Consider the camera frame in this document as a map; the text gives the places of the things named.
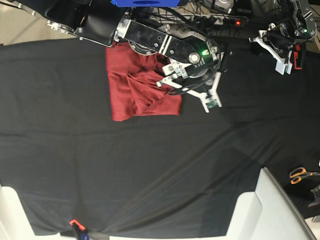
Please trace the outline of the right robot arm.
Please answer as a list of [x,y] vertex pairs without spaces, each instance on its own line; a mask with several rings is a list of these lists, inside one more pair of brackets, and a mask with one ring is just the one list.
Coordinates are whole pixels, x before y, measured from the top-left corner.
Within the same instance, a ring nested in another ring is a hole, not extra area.
[[221,107],[218,84],[226,52],[209,35],[213,16],[178,11],[185,0],[3,0],[47,26],[80,40],[105,47],[128,42],[137,54],[160,54],[169,59],[158,86],[172,87],[172,95],[200,99],[206,112]]

